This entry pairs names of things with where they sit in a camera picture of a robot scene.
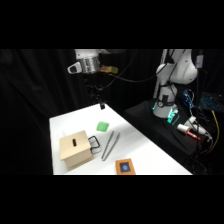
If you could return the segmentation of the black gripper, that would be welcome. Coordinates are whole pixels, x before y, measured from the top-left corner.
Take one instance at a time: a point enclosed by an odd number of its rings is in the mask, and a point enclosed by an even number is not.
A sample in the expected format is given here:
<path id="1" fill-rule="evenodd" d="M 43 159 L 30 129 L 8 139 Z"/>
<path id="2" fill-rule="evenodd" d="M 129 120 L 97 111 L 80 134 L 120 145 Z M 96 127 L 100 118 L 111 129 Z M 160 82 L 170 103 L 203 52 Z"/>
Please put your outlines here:
<path id="1" fill-rule="evenodd" d="M 84 76 L 85 85 L 87 87 L 88 95 L 92 102 L 99 102 L 100 109 L 106 108 L 106 101 L 103 97 L 103 89 L 97 74 L 86 74 Z"/>

